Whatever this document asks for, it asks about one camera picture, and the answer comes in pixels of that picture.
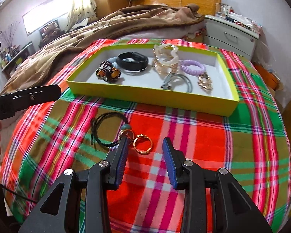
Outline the gold chain jewelry piece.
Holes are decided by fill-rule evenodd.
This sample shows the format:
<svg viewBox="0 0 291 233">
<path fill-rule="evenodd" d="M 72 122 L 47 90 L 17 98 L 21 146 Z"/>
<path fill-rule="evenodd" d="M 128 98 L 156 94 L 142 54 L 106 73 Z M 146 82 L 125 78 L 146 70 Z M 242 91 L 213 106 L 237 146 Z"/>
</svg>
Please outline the gold chain jewelry piece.
<svg viewBox="0 0 291 233">
<path fill-rule="evenodd" d="M 210 94 L 213 90 L 213 86 L 212 86 L 212 80 L 210 76 L 207 74 L 207 72 L 201 73 L 200 75 L 198 75 L 197 79 L 198 79 L 198 85 L 200 86 L 200 88 L 207 94 Z"/>
</svg>

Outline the black smart band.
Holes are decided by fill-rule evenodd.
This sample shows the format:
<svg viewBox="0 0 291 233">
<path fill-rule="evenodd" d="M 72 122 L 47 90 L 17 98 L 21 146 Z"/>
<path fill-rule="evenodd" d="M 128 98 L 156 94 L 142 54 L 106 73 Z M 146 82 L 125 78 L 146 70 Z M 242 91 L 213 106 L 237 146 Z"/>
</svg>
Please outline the black smart band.
<svg viewBox="0 0 291 233">
<path fill-rule="evenodd" d="M 115 61 L 120 68 L 130 72 L 142 72 L 149 63 L 146 56 L 137 52 L 122 53 L 115 58 Z"/>
</svg>

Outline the red green plaid cloth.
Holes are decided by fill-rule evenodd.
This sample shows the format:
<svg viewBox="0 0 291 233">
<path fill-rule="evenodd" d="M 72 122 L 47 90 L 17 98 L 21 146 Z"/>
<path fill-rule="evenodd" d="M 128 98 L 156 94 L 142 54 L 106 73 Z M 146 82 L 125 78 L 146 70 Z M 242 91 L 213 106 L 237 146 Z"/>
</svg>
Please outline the red green plaid cloth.
<svg viewBox="0 0 291 233">
<path fill-rule="evenodd" d="M 55 75 L 62 89 L 57 102 L 30 107 L 16 125 L 4 155 L 0 180 L 6 200 L 22 222 L 65 169 L 88 169 L 108 151 L 91 146 L 90 121 L 102 113 L 124 113 L 136 134 L 149 136 L 148 155 L 129 151 L 123 182 L 108 192 L 113 232 L 178 232 L 184 193 L 175 191 L 162 158 L 162 141 L 203 168 L 227 168 L 251 196 L 273 232 L 279 231 L 289 203 L 290 146 L 278 107 L 265 83 L 244 58 L 216 49 L 236 85 L 240 102 L 229 117 L 111 99 L 76 97 L 67 78 L 101 47 L 94 41 Z"/>
</svg>

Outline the side shelf with items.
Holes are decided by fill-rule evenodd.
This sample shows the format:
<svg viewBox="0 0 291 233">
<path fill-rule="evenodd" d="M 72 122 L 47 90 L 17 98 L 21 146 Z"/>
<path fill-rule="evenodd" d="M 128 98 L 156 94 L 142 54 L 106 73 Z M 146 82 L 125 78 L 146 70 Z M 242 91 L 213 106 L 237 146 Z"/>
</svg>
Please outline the side shelf with items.
<svg viewBox="0 0 291 233">
<path fill-rule="evenodd" d="M 26 44 L 21 50 L 17 46 L 13 52 L 7 52 L 7 49 L 1 53 L 3 60 L 0 63 L 1 72 L 6 79 L 9 79 L 16 69 L 32 54 L 36 52 L 33 42 Z"/>
</svg>

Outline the brown patterned blanket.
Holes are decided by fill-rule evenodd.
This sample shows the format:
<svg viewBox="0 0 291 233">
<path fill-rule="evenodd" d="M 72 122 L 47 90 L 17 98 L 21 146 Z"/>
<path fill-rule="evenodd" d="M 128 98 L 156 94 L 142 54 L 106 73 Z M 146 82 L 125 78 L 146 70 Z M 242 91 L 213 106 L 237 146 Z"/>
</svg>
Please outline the brown patterned blanket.
<svg viewBox="0 0 291 233">
<path fill-rule="evenodd" d="M 99 39 L 118 39 L 144 30 L 199 24 L 199 6 L 136 5 L 120 9 L 79 30 L 68 32 L 28 57 L 18 66 L 1 94 L 42 86 L 68 62 Z"/>
</svg>

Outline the green white shallow tray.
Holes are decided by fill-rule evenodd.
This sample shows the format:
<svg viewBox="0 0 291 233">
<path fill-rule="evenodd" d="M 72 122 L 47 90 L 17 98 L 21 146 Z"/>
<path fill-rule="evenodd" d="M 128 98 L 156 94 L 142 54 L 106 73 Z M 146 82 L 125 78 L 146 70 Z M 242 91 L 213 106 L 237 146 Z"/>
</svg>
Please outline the green white shallow tray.
<svg viewBox="0 0 291 233">
<path fill-rule="evenodd" d="M 120 44 L 98 48 L 68 77 L 71 91 L 75 95 L 126 100 L 226 117 L 234 112 L 240 102 L 235 83 L 221 56 L 201 48 L 180 46 L 178 55 L 181 60 L 195 60 L 205 65 L 212 80 L 213 90 L 210 94 L 200 88 L 196 76 L 189 74 L 186 77 L 192 84 L 191 93 L 188 93 L 188 86 L 181 78 L 171 82 L 170 90 L 163 90 L 161 86 L 165 77 L 158 74 L 152 64 L 143 72 L 123 70 L 115 83 L 105 82 L 96 76 L 95 72 L 102 62 L 125 52 L 140 53 L 149 61 L 154 58 L 152 44 Z"/>
</svg>

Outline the teddy bear picture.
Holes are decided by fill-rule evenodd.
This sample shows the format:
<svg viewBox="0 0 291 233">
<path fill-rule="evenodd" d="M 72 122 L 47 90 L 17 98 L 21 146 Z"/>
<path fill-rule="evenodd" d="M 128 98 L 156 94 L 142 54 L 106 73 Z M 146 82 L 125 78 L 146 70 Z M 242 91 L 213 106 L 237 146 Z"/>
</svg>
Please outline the teddy bear picture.
<svg viewBox="0 0 291 233">
<path fill-rule="evenodd" d="M 44 39 L 49 40 L 52 37 L 57 37 L 61 33 L 60 26 L 58 24 L 58 20 L 55 19 L 49 23 L 46 23 L 44 26 L 39 28 L 39 33 L 41 35 L 41 40 Z"/>
</svg>

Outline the orange box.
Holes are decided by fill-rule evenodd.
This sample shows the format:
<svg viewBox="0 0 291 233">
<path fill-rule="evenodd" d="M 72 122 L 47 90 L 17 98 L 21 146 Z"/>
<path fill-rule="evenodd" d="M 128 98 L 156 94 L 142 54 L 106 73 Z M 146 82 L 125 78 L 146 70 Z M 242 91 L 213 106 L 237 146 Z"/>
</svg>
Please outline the orange box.
<svg viewBox="0 0 291 233">
<path fill-rule="evenodd" d="M 280 79 L 278 79 L 276 75 L 274 75 L 272 72 L 269 72 L 262 65 L 258 63 L 253 63 L 253 66 L 258 71 L 258 73 L 262 77 L 265 84 L 272 90 L 276 91 L 280 84 Z"/>
</svg>

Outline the spotted curtain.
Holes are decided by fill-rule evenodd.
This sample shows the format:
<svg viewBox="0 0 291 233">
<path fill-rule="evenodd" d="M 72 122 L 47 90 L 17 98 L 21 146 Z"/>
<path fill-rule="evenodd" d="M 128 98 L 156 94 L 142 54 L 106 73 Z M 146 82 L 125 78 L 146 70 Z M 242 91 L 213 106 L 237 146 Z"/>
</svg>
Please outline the spotted curtain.
<svg viewBox="0 0 291 233">
<path fill-rule="evenodd" d="M 95 0 L 70 0 L 70 10 L 66 30 L 70 30 L 74 24 L 85 18 L 96 16 Z"/>
</svg>

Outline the grey white nightstand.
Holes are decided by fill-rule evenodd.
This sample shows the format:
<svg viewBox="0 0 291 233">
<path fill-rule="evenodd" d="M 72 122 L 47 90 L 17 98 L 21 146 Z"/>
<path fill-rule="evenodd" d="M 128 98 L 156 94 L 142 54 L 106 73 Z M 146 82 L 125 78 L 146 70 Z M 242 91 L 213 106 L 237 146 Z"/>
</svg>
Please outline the grey white nightstand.
<svg viewBox="0 0 291 233">
<path fill-rule="evenodd" d="M 205 16 L 204 42 L 208 46 L 232 51 L 247 58 L 253 58 L 259 34 L 221 17 Z"/>
</svg>

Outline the clutter on nightstand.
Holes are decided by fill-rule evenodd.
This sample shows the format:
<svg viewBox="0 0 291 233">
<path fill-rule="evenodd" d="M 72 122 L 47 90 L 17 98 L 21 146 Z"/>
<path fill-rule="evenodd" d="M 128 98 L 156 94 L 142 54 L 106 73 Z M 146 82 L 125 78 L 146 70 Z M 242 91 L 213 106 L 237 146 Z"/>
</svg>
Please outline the clutter on nightstand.
<svg viewBox="0 0 291 233">
<path fill-rule="evenodd" d="M 230 12 L 229 17 L 232 18 L 235 23 L 240 24 L 240 25 L 244 26 L 245 28 L 261 35 L 262 26 L 259 23 L 257 23 L 256 21 L 254 21 L 253 19 L 250 19 L 250 18 L 245 17 L 245 16 L 240 15 L 240 14 L 236 14 L 234 12 Z"/>
</svg>

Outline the clear glass cup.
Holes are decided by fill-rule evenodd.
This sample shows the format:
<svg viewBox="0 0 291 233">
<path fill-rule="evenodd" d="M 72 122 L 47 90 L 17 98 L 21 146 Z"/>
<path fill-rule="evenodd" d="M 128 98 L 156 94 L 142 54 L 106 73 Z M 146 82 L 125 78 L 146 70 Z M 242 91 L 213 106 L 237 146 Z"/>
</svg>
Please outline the clear glass cup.
<svg viewBox="0 0 291 233">
<path fill-rule="evenodd" d="M 229 16 L 230 14 L 230 6 L 229 5 L 225 5 L 225 4 L 221 4 L 220 5 L 220 13 L 221 16 Z"/>
</svg>

